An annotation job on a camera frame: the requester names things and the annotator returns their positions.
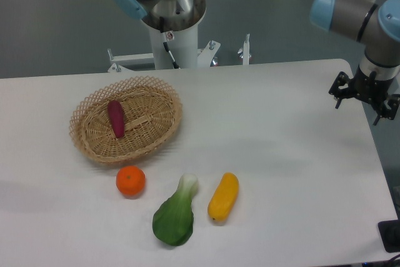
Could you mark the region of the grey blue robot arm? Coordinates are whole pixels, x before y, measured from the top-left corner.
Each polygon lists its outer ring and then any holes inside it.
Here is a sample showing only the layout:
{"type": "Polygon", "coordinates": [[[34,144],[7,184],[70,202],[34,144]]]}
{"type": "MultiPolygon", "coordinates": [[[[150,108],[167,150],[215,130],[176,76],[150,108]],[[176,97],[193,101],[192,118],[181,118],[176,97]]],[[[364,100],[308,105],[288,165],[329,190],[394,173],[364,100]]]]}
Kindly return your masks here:
{"type": "MultiPolygon", "coordinates": [[[[198,49],[198,25],[206,0],[114,0],[120,10],[148,28],[157,69],[208,68],[219,44],[198,49]]],[[[361,44],[364,56],[355,75],[339,73],[329,93],[340,103],[369,104],[377,119],[394,119],[399,96],[389,88],[399,74],[399,0],[314,0],[310,22],[361,44]]]]}

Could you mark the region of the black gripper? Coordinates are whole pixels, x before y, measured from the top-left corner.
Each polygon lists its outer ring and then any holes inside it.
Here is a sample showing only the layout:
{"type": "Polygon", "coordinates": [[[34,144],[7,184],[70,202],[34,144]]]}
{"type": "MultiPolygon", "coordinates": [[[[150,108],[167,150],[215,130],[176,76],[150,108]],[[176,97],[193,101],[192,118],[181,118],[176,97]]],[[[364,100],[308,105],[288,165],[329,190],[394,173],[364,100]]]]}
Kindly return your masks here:
{"type": "Polygon", "coordinates": [[[394,78],[377,80],[375,71],[370,76],[357,71],[352,79],[341,71],[332,83],[329,94],[336,100],[335,108],[340,107],[343,99],[349,98],[372,104],[377,114],[373,125],[377,125],[381,119],[394,120],[399,109],[399,94],[388,93],[393,81],[394,78]]]}

